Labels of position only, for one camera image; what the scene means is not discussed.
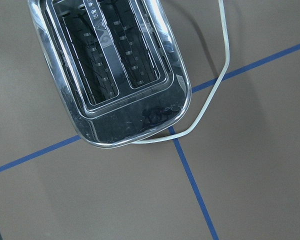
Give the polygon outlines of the cream chrome toaster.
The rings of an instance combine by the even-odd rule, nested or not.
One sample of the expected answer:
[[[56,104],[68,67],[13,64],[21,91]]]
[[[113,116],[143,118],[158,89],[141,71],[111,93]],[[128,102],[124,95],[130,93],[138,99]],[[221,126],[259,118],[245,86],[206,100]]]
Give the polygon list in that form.
[[[190,106],[187,70],[158,0],[29,0],[77,134],[102,149],[150,138]]]

